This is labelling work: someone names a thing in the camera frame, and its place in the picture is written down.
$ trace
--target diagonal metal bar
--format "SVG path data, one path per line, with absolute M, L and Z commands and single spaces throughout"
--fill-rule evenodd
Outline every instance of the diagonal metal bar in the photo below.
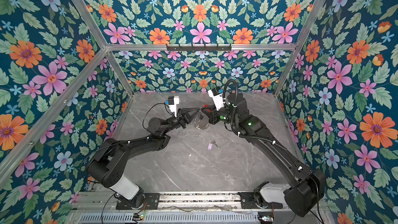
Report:
M 94 69 L 99 66 L 105 57 L 105 49 L 101 49 L 93 59 L 82 69 L 75 80 L 61 93 L 57 100 L 48 108 L 48 110 L 32 126 L 22 140 L 8 153 L 0 163 L 0 188 L 8 180 L 8 177 L 15 171 L 21 161 L 29 154 L 40 137 L 47 131 L 48 126 L 55 121 L 57 116 L 71 100 L 74 94 L 84 84 Z
M 97 23 L 94 21 L 91 13 L 88 11 L 87 5 L 84 0 L 71 0 L 77 11 L 80 13 L 84 23 L 87 25 L 94 39 L 98 43 L 100 48 L 104 48 L 107 44 L 105 37 L 102 35 L 100 28 Z
M 168 45 L 169 48 L 175 48 L 178 51 L 179 47 L 189 48 L 189 47 L 203 47 L 203 50 L 206 50 L 206 47 L 215 48 L 217 44 L 170 44 Z M 166 45 L 160 44 L 107 44 L 106 49 L 108 51 L 121 51 L 121 50 L 128 50 L 128 51 L 148 51 L 148 50 L 160 50 L 160 51 L 167 51 Z M 231 50 L 290 50 L 293 51 L 296 49 L 295 44 L 232 44 Z
M 312 10 L 310 14 L 308 14 L 307 21 L 305 21 L 303 28 L 301 29 L 300 35 L 297 38 L 296 42 L 296 50 L 293 52 L 293 54 L 290 56 L 285 69 L 283 70 L 281 77 L 279 78 L 278 82 L 278 87 L 274 91 L 274 95 L 278 96 L 279 92 L 281 91 L 283 84 L 286 82 L 290 71 L 293 68 L 293 65 L 295 64 L 296 58 L 299 56 L 302 47 L 304 46 L 304 43 L 310 34 L 311 28 L 314 25 L 316 18 L 319 15 L 319 12 L 321 11 L 321 8 L 323 7 L 324 3 L 326 0 L 315 0 L 314 1 L 314 6 L 312 7 Z
M 116 76 L 119 78 L 120 82 L 122 83 L 123 87 L 125 88 L 127 95 L 132 97 L 133 90 L 127 80 L 125 73 L 122 70 L 122 67 L 117 62 L 115 55 L 112 52 L 108 52 L 106 55 L 108 62 L 111 64 L 113 70 L 115 71 Z

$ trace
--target floral wallpaper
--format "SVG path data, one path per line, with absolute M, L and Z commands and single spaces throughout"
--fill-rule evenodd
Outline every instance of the floral wallpaper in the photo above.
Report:
M 0 0 L 0 160 L 98 47 L 70 0 Z
M 339 224 L 398 223 L 397 9 L 327 0 L 279 95 Z
M 265 93 L 276 88 L 290 52 L 120 51 L 115 56 L 134 91 L 206 92 L 235 78 L 240 90 Z
M 314 0 L 85 1 L 109 43 L 282 44 L 297 40 Z
M 103 59 L 3 186 L 0 223 L 64 223 L 79 192 L 90 189 L 87 156 L 113 136 L 126 106 L 127 93 Z

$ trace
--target aluminum frame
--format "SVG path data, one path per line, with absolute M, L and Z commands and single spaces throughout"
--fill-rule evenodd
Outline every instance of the aluminum frame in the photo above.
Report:
M 170 44 L 169 47 L 179 47 L 178 44 Z M 181 47 L 192 47 L 191 44 L 181 44 Z M 205 50 L 206 47 L 216 47 L 217 44 L 193 44 L 194 47 L 203 47 Z M 232 50 L 288 50 L 294 51 L 296 50 L 297 45 L 291 43 L 285 44 L 231 44 Z M 160 50 L 167 51 L 166 45 L 161 44 L 107 44 L 106 49 L 108 51 L 148 51 L 148 50 Z
M 310 11 L 310 14 L 308 14 L 308 18 L 304 23 L 303 28 L 301 29 L 301 32 L 297 38 L 297 48 L 293 52 L 293 54 L 290 56 L 287 64 L 285 65 L 285 68 L 281 74 L 281 77 L 279 78 L 278 82 L 278 87 L 274 91 L 274 95 L 277 97 L 279 92 L 281 91 L 283 84 L 286 82 L 287 78 L 289 77 L 289 73 L 292 70 L 296 58 L 300 55 L 301 49 L 304 46 L 304 43 L 310 34 L 310 31 L 312 29 L 312 26 L 314 25 L 316 18 L 319 15 L 319 12 L 321 11 L 321 8 L 323 7 L 324 3 L 326 0 L 314 0 L 314 6 L 312 7 L 312 10 Z
M 93 59 L 77 75 L 74 81 L 58 96 L 57 100 L 3 159 L 0 163 L 0 175 L 2 175 L 0 177 L 0 188 L 2 188 L 9 176 L 16 170 L 21 161 L 29 154 L 40 137 L 47 131 L 48 126 L 55 121 L 67 102 L 73 98 L 74 94 L 82 87 L 94 69 L 100 65 L 105 55 L 105 49 L 101 49 L 97 52 Z

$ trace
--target orange flower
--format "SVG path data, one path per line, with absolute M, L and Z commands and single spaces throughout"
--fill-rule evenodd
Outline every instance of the orange flower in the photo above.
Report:
M 33 65 L 38 65 L 41 61 L 42 56 L 38 47 L 32 42 L 18 41 L 18 46 L 11 45 L 10 57 L 13 60 L 17 60 L 15 63 L 19 66 L 26 66 L 27 68 L 33 68 Z
M 54 205 L 51 207 L 51 211 L 52 211 L 52 212 L 57 211 L 58 208 L 59 208 L 59 205 L 60 205 L 60 202 L 54 203 Z
M 127 102 L 125 101 L 125 102 L 122 104 L 122 112 L 124 112 L 124 110 L 126 109 L 126 107 L 127 107 Z
M 320 50 L 319 42 L 316 40 L 312 40 L 310 44 L 307 46 L 307 51 L 305 52 L 307 62 L 312 63 L 318 57 L 318 52 Z
M 384 114 L 374 112 L 373 117 L 368 113 L 363 117 L 365 122 L 361 122 L 359 128 L 364 131 L 362 137 L 365 141 L 371 141 L 371 146 L 380 148 L 380 143 L 387 148 L 392 146 L 391 139 L 398 138 L 398 131 L 390 127 L 395 126 L 395 122 L 391 117 L 383 119 Z
M 188 6 L 187 6 L 187 5 L 183 5 L 183 6 L 181 7 L 181 11 L 182 11 L 182 12 L 188 12 Z
M 207 16 L 206 16 L 207 10 L 205 9 L 205 7 L 203 5 L 197 5 L 196 9 L 193 10 L 193 13 L 195 14 L 194 17 L 199 22 L 203 22 L 203 20 L 207 18 Z
M 347 60 L 351 64 L 360 64 L 362 59 L 365 59 L 368 55 L 367 50 L 369 50 L 369 44 L 365 44 L 365 40 L 361 40 L 360 42 L 356 41 L 352 44 L 352 47 L 348 48 Z
M 303 131 L 304 131 L 304 129 L 305 129 L 305 123 L 304 123 L 304 121 L 303 121 L 301 118 L 299 118 L 299 119 L 297 120 L 297 122 L 296 122 L 296 127 L 297 127 L 297 129 L 298 129 L 299 132 L 303 132 Z
M 14 143 L 19 143 L 22 134 L 27 133 L 28 126 L 23 124 L 25 120 L 19 116 L 12 119 L 11 114 L 0 115 L 0 146 L 3 151 L 14 148 Z
M 112 9 L 111 7 L 108 7 L 107 5 L 99 5 L 99 10 L 98 12 L 101 15 L 101 17 L 105 20 L 107 20 L 108 22 L 116 22 L 116 13 L 115 10 Z
M 51 219 L 46 224 L 58 224 L 57 220 Z
M 236 35 L 232 39 L 235 40 L 234 44 L 249 44 L 253 40 L 251 35 L 253 32 L 248 30 L 248 28 L 242 28 L 242 30 L 237 30 Z
M 339 213 L 337 216 L 337 222 L 339 224 L 352 224 L 352 221 L 344 213 Z
M 271 80 L 264 80 L 261 82 L 261 87 L 267 88 L 269 86 L 271 86 L 272 81 Z
M 78 46 L 76 46 L 76 51 L 79 52 L 80 59 L 88 63 L 94 56 L 94 50 L 91 43 L 88 43 L 86 39 L 78 40 Z
M 212 12 L 218 12 L 220 9 L 218 8 L 218 6 L 217 5 L 213 5 L 212 7 L 211 7 L 211 11 Z
M 299 17 L 300 13 L 301 13 L 301 5 L 300 4 L 296 5 L 294 3 L 292 4 L 292 6 L 286 9 L 286 12 L 284 13 L 283 16 L 285 18 L 285 21 L 293 22 L 296 18 Z
M 96 132 L 98 133 L 98 135 L 102 135 L 105 133 L 107 127 L 108 127 L 107 121 L 104 118 L 100 119 L 98 121 L 98 124 L 96 125 L 97 128 Z
M 384 58 L 383 58 L 382 54 L 379 54 L 373 58 L 373 64 L 375 64 L 376 66 L 383 65 L 383 62 L 384 62 Z
M 136 80 L 136 81 L 135 81 L 135 84 L 136 84 L 137 87 L 139 87 L 139 88 L 145 88 L 145 87 L 147 87 L 147 83 L 146 83 L 146 82 L 143 82 L 142 80 Z
M 202 88 L 205 88 L 208 86 L 208 82 L 206 80 L 201 80 L 199 82 L 199 86 L 201 86 Z
M 379 24 L 379 27 L 377 28 L 377 31 L 379 33 L 383 33 L 388 31 L 388 29 L 392 26 L 392 24 L 390 22 L 381 22 L 381 24 Z
M 155 28 L 149 32 L 151 35 L 149 39 L 153 42 L 153 44 L 169 44 L 170 37 L 166 35 L 165 30 L 160 30 L 159 28 Z

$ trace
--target horizontal metal bar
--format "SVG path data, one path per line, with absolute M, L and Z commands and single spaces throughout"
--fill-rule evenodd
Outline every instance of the horizontal metal bar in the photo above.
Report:
M 181 47 L 188 48 L 191 47 L 191 44 L 181 44 Z M 107 44 L 106 49 L 108 51 L 121 51 L 121 50 L 128 50 L 128 51 L 148 51 L 148 50 L 160 50 L 160 51 L 167 51 L 167 47 L 175 47 L 180 48 L 180 46 L 170 44 L 170 45 L 160 45 L 160 44 Z M 205 50 L 205 45 L 203 44 L 194 44 L 193 47 L 203 47 Z M 217 44 L 206 44 L 206 47 L 217 47 Z M 290 50 L 293 51 L 296 49 L 295 44 L 232 44 L 231 50 Z
M 286 82 L 289 73 L 295 64 L 295 60 L 300 55 L 301 49 L 304 46 L 304 43 L 307 40 L 307 37 L 310 34 L 312 26 L 314 25 L 316 18 L 318 17 L 319 12 L 321 11 L 325 1 L 326 0 L 314 0 L 314 6 L 312 7 L 310 14 L 308 14 L 308 18 L 305 21 L 304 26 L 301 29 L 300 35 L 297 38 L 297 49 L 293 52 L 293 54 L 290 56 L 289 60 L 287 61 L 285 69 L 283 70 L 281 77 L 279 78 L 278 87 L 274 91 L 274 95 L 278 96 L 279 92 L 283 87 L 283 84 Z
M 104 48 L 107 42 L 105 40 L 105 37 L 102 35 L 102 32 L 98 27 L 97 23 L 94 21 L 94 18 L 92 17 L 91 13 L 88 11 L 87 4 L 84 2 L 84 0 L 71 0 L 71 1 L 73 5 L 76 7 L 80 16 L 82 17 L 84 23 L 87 25 L 94 39 L 98 43 L 98 46 L 100 48 Z
M 30 128 L 29 132 L 22 140 L 8 153 L 0 163 L 0 188 L 8 180 L 8 177 L 15 171 L 21 161 L 29 154 L 40 137 L 46 132 L 48 126 L 54 122 L 57 116 L 71 100 L 74 94 L 82 87 L 88 76 L 99 66 L 106 54 L 105 49 L 97 52 L 94 58 L 82 69 L 74 81 L 58 96 L 57 100 L 48 108 L 48 110 L 38 119 Z
M 117 63 L 116 57 L 113 54 L 113 52 L 108 52 L 108 54 L 106 55 L 106 58 L 108 59 L 108 62 L 111 64 L 111 66 L 112 66 L 112 68 L 113 68 L 113 70 L 114 70 L 114 72 L 116 74 L 116 77 L 120 80 L 120 83 L 122 83 L 124 89 L 126 90 L 127 95 L 129 97 L 132 97 L 134 92 L 133 92 L 133 90 L 132 90 L 132 88 L 131 88 L 128 80 L 127 80 L 127 77 L 126 77 L 125 73 L 123 72 L 121 66 L 119 65 L 119 63 Z

